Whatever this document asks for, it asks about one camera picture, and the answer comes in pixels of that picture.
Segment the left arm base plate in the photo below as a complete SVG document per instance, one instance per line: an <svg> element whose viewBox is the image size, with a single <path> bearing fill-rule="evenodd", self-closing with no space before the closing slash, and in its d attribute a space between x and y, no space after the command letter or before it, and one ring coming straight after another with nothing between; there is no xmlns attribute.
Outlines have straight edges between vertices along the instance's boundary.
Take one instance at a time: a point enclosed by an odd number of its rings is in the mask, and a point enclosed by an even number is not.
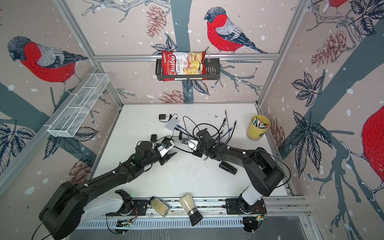
<svg viewBox="0 0 384 240"><path fill-rule="evenodd" d="M120 217L120 216L145 216L147 212L148 199L134 199L125 190L116 190L118 200L122 200L121 206L110 213L107 213L108 217Z"/></svg>

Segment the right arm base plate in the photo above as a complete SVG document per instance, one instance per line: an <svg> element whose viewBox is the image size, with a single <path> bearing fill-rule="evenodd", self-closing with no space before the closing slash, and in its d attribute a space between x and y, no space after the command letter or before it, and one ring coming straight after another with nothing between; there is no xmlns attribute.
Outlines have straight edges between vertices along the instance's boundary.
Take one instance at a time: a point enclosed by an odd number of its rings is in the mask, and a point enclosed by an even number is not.
<svg viewBox="0 0 384 240"><path fill-rule="evenodd" d="M256 201L253 205L247 204L244 200L225 199L222 208L226 209L228 215L266 215L267 209L264 199Z"/></svg>

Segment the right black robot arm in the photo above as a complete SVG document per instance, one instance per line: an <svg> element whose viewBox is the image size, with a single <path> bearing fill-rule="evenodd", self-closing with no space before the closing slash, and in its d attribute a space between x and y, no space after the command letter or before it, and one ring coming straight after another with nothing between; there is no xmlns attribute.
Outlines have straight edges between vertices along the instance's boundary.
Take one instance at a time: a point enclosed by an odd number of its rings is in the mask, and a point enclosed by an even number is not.
<svg viewBox="0 0 384 240"><path fill-rule="evenodd" d="M264 148L242 150L216 142L204 129L197 133L196 156L206 155L219 162L235 164L245 169L251 184L240 194L236 210L249 214L256 202L279 188L285 173Z"/></svg>

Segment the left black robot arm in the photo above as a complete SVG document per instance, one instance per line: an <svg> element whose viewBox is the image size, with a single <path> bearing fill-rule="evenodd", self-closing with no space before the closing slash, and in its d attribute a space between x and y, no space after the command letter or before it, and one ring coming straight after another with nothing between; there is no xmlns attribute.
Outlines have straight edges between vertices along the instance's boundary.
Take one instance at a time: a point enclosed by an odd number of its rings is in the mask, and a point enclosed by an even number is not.
<svg viewBox="0 0 384 240"><path fill-rule="evenodd" d="M140 142L135 153L115 169L84 183L61 184L39 214L42 225L55 240L70 235L86 216L85 207L100 195L129 183L157 162L164 165L174 153L174 141L166 138L160 144Z"/></svg>

